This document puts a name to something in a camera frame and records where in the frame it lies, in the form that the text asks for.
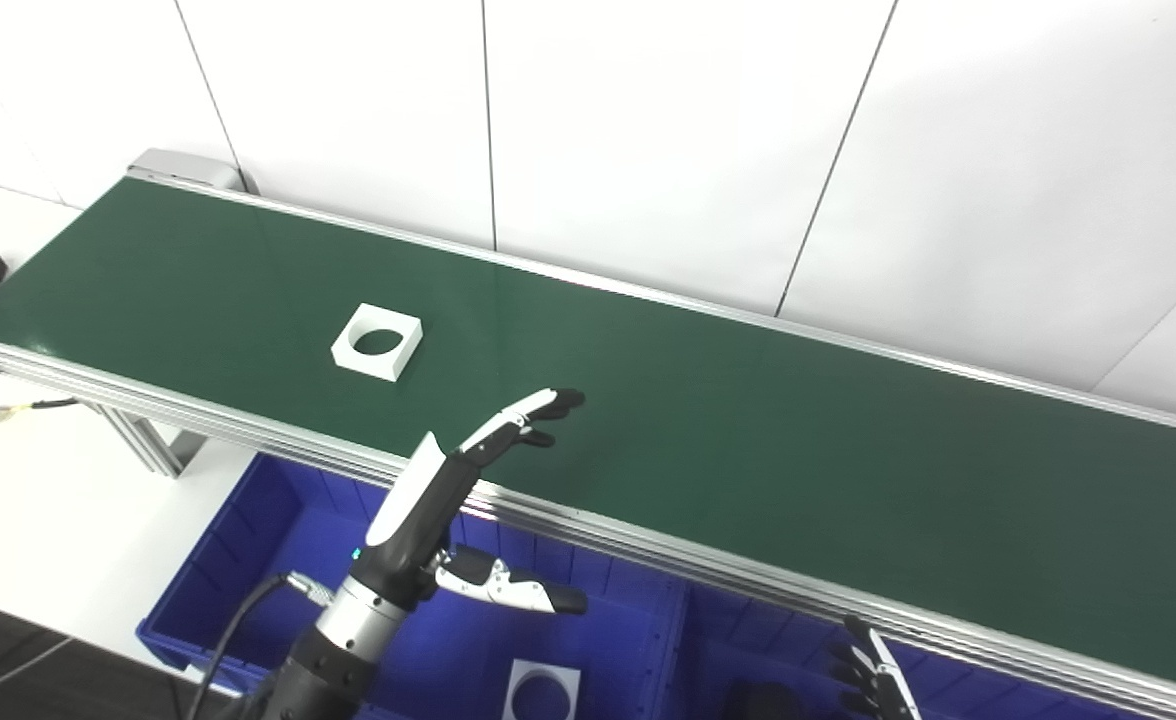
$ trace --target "conveyor belt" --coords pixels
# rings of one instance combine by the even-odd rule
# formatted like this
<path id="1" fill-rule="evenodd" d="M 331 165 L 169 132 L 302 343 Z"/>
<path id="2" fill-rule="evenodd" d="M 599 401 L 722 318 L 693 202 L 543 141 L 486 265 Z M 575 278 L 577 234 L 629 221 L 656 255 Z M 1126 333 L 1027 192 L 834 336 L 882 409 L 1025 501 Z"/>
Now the conveyor belt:
<path id="1" fill-rule="evenodd" d="M 359 302 L 423 319 L 396 384 Z M 159 178 L 0 288 L 0 369 L 374 482 L 579 387 L 472 511 L 1176 716 L 1176 416 Z"/>

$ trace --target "robotic hand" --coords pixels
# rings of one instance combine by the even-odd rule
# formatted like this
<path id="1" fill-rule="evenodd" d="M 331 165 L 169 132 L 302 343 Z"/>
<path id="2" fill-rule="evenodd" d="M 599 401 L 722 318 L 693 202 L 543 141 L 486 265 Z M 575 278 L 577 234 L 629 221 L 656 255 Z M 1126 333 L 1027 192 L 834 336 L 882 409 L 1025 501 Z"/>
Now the robotic hand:
<path id="1" fill-rule="evenodd" d="M 584 612 L 575 588 L 544 584 L 505 561 L 460 546 L 447 553 L 448 528 L 480 471 L 512 446 L 552 447 L 537 420 L 564 418 L 582 392 L 541 389 L 505 407 L 446 455 L 428 433 L 393 484 L 335 600 L 290 647 L 270 694 L 256 701 L 263 720 L 347 720 L 360 707 L 379 660 L 402 620 L 437 586 L 526 611 Z"/>
<path id="2" fill-rule="evenodd" d="M 831 647 L 838 664 L 830 674 L 857 693 L 841 693 L 841 705 L 877 720 L 921 720 L 908 680 L 877 631 L 855 615 L 846 616 L 846 629 L 854 636 L 854 644 Z"/>

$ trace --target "circular hole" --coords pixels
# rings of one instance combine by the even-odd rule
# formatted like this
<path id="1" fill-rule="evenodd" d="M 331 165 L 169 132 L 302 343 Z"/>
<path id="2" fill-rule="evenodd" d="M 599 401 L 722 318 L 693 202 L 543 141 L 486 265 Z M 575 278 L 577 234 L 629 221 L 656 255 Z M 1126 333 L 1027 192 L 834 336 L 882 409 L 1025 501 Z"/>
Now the circular hole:
<path id="1" fill-rule="evenodd" d="M 377 329 L 365 333 L 352 344 L 352 349 L 361 355 L 383 355 L 385 352 L 401 345 L 401 333 L 396 331 Z"/>
<path id="2" fill-rule="evenodd" d="M 570 699 L 556 680 L 533 675 L 512 693 L 512 714 L 517 720 L 564 720 L 570 715 Z"/>

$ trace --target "blue plastic bin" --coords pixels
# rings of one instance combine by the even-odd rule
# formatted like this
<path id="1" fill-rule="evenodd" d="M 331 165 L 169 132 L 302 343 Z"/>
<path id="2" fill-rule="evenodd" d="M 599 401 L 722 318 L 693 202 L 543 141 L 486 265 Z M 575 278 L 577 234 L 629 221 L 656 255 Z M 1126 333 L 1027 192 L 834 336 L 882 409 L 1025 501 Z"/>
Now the blue plastic bin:
<path id="1" fill-rule="evenodd" d="M 140 625 L 168 665 L 208 666 L 246 593 L 280 571 L 338 585 L 385 492 L 260 456 Z M 547 616 L 439 592 L 406 621 L 368 696 L 367 719 L 493 719 L 512 660 L 582 671 L 577 720 L 715 720 L 736 680 L 797 692 L 811 720 L 844 716 L 827 674 L 836 624 L 686 584 L 654 569 L 461 515 L 452 538 L 589 596 L 588 614 Z M 296 593 L 269 596 L 243 621 L 218 681 L 254 687 L 318 618 Z M 891 644 L 926 720 L 1138 720 L 1041 685 Z"/>
<path id="2" fill-rule="evenodd" d="M 735 680 L 784 684 L 811 719 L 847 716 L 844 685 L 827 675 L 840 625 L 691 585 L 661 720 L 720 720 Z M 1022 682 L 903 644 L 888 644 L 924 720 L 1138 720 L 1112 707 Z"/>
<path id="3" fill-rule="evenodd" d="M 141 641 L 168 665 L 208 666 L 232 612 L 260 579 L 302 571 L 336 587 L 383 496 L 369 484 L 260 456 L 140 625 Z M 548 616 L 440 591 L 393 639 L 365 716 L 497 719 L 514 659 L 582 671 L 580 720 L 655 715 L 684 614 L 681 580 L 470 516 L 456 518 L 452 539 L 576 585 L 589 612 Z M 267 598 L 233 638 L 218 681 L 253 687 L 318 613 L 298 593 Z"/>

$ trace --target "green conveyor belt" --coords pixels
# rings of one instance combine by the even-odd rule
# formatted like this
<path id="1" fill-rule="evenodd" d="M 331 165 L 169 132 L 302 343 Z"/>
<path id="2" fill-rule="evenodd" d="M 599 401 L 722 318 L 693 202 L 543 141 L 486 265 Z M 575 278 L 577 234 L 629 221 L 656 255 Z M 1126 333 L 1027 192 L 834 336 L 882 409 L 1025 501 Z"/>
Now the green conveyor belt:
<path id="1" fill-rule="evenodd" d="M 423 319 L 340 369 L 360 302 Z M 544 386 L 487 478 L 1176 680 L 1176 429 L 123 179 L 0 288 L 0 342 L 409 455 Z"/>

